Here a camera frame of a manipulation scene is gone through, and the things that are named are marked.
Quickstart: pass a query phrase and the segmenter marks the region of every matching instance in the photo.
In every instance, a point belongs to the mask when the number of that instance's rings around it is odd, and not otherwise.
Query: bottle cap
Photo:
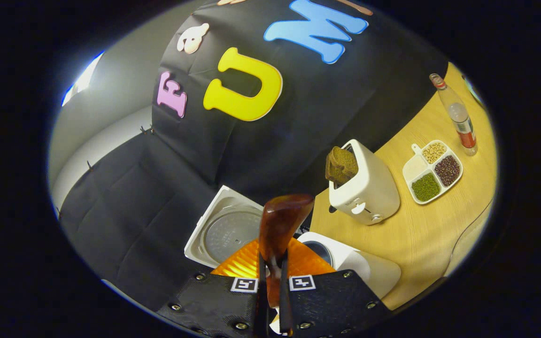
[[[440,77],[440,75],[437,75],[436,73],[433,73],[433,74],[429,75],[429,79],[431,80],[431,82],[433,83],[435,88],[438,88],[438,89],[446,88],[446,83],[444,82],[444,79],[442,79],[442,77]]]

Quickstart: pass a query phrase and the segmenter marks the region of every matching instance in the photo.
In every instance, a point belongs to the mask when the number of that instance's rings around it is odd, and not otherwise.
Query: plastic bottle
[[[435,88],[438,88],[440,100],[455,125],[464,153],[468,156],[475,155],[477,153],[477,139],[473,130],[471,118],[464,107],[464,103],[462,103],[462,100],[456,92],[446,85],[444,79],[442,79],[440,75],[431,74],[429,75],[429,79]]]

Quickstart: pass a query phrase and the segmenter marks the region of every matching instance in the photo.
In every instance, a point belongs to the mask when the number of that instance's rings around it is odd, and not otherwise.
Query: black cloth
[[[445,75],[446,58],[417,36],[373,8],[365,16],[335,0],[315,3],[369,22],[361,34],[350,34],[352,41],[340,41],[346,51],[335,64],[290,41],[264,41],[271,23],[303,19],[289,3],[217,6],[214,0],[197,9],[168,43],[159,68],[187,93],[185,117],[156,104],[159,77],[153,79],[155,133],[99,160],[62,206],[62,227],[79,255],[153,311],[185,278],[210,271],[187,259],[183,248],[222,184],[260,205],[281,194],[316,195],[327,188],[325,156],[332,146],[355,138],[377,150],[434,94],[429,74]],[[180,34],[204,22],[210,30],[198,51],[177,51]],[[260,120],[203,107],[214,78],[246,96],[260,90],[251,75],[217,70],[229,47],[281,72],[283,92]]]

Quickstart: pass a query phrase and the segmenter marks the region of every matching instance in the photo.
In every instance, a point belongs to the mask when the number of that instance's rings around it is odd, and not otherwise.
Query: foam letter
[[[368,22],[359,17],[352,17],[309,0],[295,0],[289,8],[305,17],[307,21],[274,22],[266,29],[264,40],[273,41],[279,38],[297,43],[322,55],[323,62],[327,64],[339,60],[346,48],[339,43],[326,43],[315,37],[352,41],[348,34],[332,22],[343,26],[352,34],[360,34],[369,26]]]
[[[227,49],[218,62],[219,71],[229,68],[254,75],[262,82],[262,88],[249,98],[223,87],[219,79],[213,79],[204,94],[204,108],[216,108],[243,121],[258,120],[266,115],[283,90],[281,73],[266,62],[239,54],[235,47]]]
[[[157,104],[164,104],[177,111],[178,116],[183,118],[185,116],[185,105],[187,104],[187,94],[182,92],[180,95],[174,94],[179,90],[178,83],[168,80],[170,72],[165,71],[160,76],[160,86],[158,87]]]

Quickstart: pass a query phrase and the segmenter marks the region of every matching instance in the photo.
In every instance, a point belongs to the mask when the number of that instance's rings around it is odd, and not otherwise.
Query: blue letter m
[[[315,37],[352,41],[352,38],[337,28],[335,22],[352,34],[360,34],[369,23],[358,17],[352,17],[335,9],[314,4],[309,0],[295,0],[289,5],[307,21],[277,21],[271,24],[264,33],[264,40],[277,38],[288,40],[319,53],[323,62],[332,64],[339,60],[346,48],[339,43],[326,43]]]

